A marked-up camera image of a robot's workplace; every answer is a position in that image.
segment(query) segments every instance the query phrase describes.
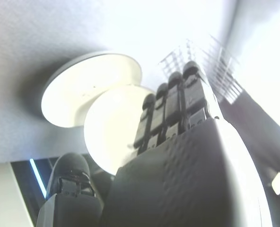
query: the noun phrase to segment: light strip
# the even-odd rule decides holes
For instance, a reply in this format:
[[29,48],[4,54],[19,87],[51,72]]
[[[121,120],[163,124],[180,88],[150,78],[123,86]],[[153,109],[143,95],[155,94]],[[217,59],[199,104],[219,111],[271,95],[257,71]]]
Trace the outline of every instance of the light strip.
[[44,183],[43,183],[42,180],[41,180],[41,177],[40,177],[40,174],[39,174],[38,169],[37,169],[37,167],[36,167],[36,164],[35,164],[35,162],[34,162],[34,159],[31,158],[31,159],[30,159],[30,163],[31,163],[32,169],[33,169],[33,171],[34,171],[34,174],[35,174],[35,176],[36,176],[36,179],[37,179],[37,181],[38,181],[39,187],[40,187],[40,189],[41,189],[41,191],[42,191],[42,194],[44,195],[44,197],[46,197],[46,189],[45,189],[45,187],[44,187]]

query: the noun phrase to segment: wire rack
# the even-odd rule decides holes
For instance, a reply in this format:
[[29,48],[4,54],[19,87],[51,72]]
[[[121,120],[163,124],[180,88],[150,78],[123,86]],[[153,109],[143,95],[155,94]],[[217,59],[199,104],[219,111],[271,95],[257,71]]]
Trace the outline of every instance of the wire rack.
[[238,61],[211,35],[197,41],[186,39],[159,63],[159,67],[168,78],[175,71],[182,72],[189,61],[197,62],[206,73],[219,102],[225,98],[232,104],[242,93],[235,74]]

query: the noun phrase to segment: white object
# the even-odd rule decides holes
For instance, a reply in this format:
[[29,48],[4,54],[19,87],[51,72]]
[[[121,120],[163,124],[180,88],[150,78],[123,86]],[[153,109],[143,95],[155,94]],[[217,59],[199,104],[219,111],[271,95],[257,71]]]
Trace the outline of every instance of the white object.
[[277,195],[280,195],[280,172],[274,177],[271,183],[272,189]]
[[60,127],[83,125],[88,109],[103,92],[121,85],[139,85],[141,77],[140,65],[124,54],[81,56],[53,74],[42,98],[42,113]]
[[93,160],[115,175],[136,157],[133,146],[145,97],[152,91],[121,86],[102,94],[91,106],[84,123],[87,149]]

